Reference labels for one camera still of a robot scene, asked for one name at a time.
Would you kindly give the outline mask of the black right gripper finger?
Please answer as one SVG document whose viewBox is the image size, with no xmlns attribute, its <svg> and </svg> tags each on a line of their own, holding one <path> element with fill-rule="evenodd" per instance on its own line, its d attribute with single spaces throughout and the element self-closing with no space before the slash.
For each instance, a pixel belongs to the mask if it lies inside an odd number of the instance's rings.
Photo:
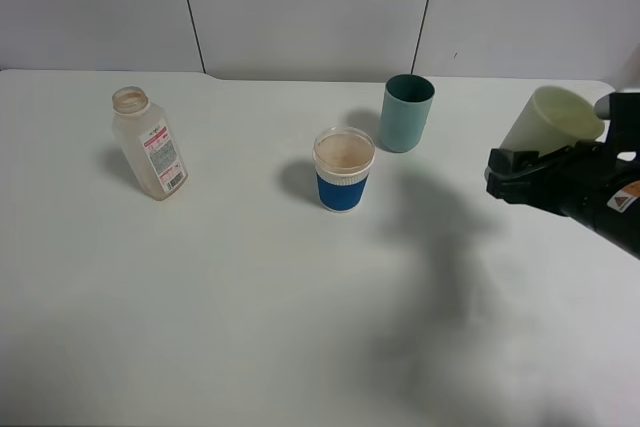
<svg viewBox="0 0 640 427">
<path fill-rule="evenodd" d="M 493 148 L 485 169 L 486 192 L 506 203 L 527 203 L 532 187 L 526 171 L 538 158 L 538 151 Z"/>
</svg>

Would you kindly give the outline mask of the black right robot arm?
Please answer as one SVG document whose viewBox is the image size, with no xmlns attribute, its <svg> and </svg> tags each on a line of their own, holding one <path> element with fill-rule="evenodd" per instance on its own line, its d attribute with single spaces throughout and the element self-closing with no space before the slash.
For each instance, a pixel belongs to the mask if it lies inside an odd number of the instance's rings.
<svg viewBox="0 0 640 427">
<path fill-rule="evenodd" d="M 568 217 L 637 258 L 639 160 L 607 143 L 579 142 L 544 156 L 491 150 L 486 191 L 512 205 Z"/>
</svg>

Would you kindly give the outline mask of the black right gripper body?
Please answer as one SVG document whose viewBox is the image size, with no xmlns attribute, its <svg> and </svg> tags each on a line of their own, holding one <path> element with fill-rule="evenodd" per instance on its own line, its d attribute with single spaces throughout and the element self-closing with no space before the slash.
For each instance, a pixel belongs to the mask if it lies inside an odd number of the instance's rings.
<svg viewBox="0 0 640 427">
<path fill-rule="evenodd" d="M 580 142 L 532 162 L 526 205 L 574 220 L 635 217 L 635 161 L 614 156 L 603 142 Z"/>
</svg>

